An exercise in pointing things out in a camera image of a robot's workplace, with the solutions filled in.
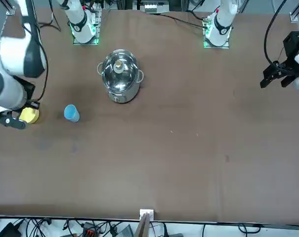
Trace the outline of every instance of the pot lid knob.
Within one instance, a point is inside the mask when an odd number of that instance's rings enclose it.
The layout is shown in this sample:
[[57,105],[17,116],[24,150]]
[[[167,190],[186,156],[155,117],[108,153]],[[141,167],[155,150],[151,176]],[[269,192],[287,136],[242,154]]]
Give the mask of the pot lid knob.
[[122,73],[124,71],[124,65],[121,60],[116,60],[114,63],[114,71],[118,74]]

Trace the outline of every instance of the floor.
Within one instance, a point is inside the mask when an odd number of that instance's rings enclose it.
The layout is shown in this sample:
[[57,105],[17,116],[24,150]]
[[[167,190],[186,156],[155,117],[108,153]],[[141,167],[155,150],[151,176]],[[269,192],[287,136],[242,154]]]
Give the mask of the floor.
[[[27,221],[24,221],[19,231],[21,232],[22,236],[26,236],[26,225]],[[0,231],[7,225],[7,223],[18,223],[18,219],[4,219],[0,220]],[[62,230],[65,224],[64,220],[53,220],[51,225],[43,225],[41,230],[47,237],[70,237],[70,233],[68,230]],[[164,227],[162,223],[155,223],[153,222],[154,231],[152,228],[149,230],[149,237],[160,237],[164,234]],[[127,225],[130,225],[132,231],[135,233],[138,223],[135,222],[123,222],[117,226],[118,233],[122,231]],[[71,233],[72,234],[80,234],[82,232],[82,228],[75,222],[72,221],[69,223]],[[245,236],[238,230],[238,227],[232,226],[211,226],[206,225],[204,229],[204,235],[202,235],[203,231],[203,224],[168,224],[166,223],[167,231],[169,235],[174,234],[183,234],[184,237],[218,237],[218,236],[226,236],[226,237],[243,237]],[[32,222],[28,226],[28,236],[33,229],[34,225]],[[248,232],[255,232],[258,228],[247,228]],[[110,237],[110,234],[102,235],[100,237]],[[262,228],[258,234],[253,235],[255,237],[271,237],[271,236],[278,236],[278,237],[299,237],[298,230],[281,230],[281,229],[267,229]]]
[[[272,14],[274,12],[274,9],[277,9],[278,6],[282,0],[249,0],[249,3],[247,7],[245,8],[244,13],[267,13],[267,14]],[[281,13],[283,14],[289,14],[299,0],[288,0],[286,4],[283,6]],[[35,7],[48,7],[48,1],[43,1],[43,0],[34,0]],[[53,0],[52,1],[54,6],[57,5],[57,1]],[[203,6],[198,7],[196,11],[213,11],[217,6],[219,6],[220,0],[206,0]],[[6,19],[6,10],[0,3],[0,33],[3,27],[3,22]]]

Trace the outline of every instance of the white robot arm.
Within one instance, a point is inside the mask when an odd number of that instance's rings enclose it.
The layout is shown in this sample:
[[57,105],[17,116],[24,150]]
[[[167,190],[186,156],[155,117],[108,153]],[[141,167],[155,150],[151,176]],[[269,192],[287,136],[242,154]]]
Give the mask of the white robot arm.
[[[24,107],[38,109],[39,103],[31,100],[35,86],[18,76],[38,78],[46,69],[40,30],[33,0],[15,0],[21,10],[25,36],[21,39],[0,37],[0,123],[23,129],[25,123],[11,116]],[[57,0],[65,10],[74,36],[80,43],[95,36],[92,13],[84,11],[80,0]]]
[[212,45],[220,47],[226,43],[237,11],[236,0],[221,0],[218,12],[214,11],[211,15],[212,26],[206,35]]
[[87,43],[95,36],[95,15],[83,10],[80,0],[57,0],[65,10],[74,37],[79,43]]

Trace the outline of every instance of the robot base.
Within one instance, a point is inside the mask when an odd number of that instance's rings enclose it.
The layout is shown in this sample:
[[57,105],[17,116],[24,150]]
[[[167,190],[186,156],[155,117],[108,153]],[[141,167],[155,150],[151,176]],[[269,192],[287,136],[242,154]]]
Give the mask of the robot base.
[[[100,41],[100,26],[101,26],[101,16],[102,16],[102,9],[100,11],[94,11],[92,13],[92,25],[90,26],[92,31],[95,32],[95,36],[87,43],[80,43],[74,37],[73,44],[74,45],[98,45]],[[74,36],[74,30],[70,26],[72,35]]]
[[207,27],[207,29],[203,28],[203,48],[229,48],[229,41],[228,41],[228,39],[227,39],[227,41],[226,41],[226,43],[224,45],[222,45],[222,46],[214,46],[206,38],[206,35],[209,33],[210,27],[212,27],[212,20],[210,18],[206,18],[204,21],[202,21],[202,25]]

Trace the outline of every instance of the pot lid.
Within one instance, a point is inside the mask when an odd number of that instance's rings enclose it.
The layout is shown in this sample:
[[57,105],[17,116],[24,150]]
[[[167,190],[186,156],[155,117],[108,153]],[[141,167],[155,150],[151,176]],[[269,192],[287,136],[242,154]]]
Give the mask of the pot lid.
[[112,92],[128,90],[138,75],[138,66],[134,55],[118,49],[109,54],[102,65],[102,79]]

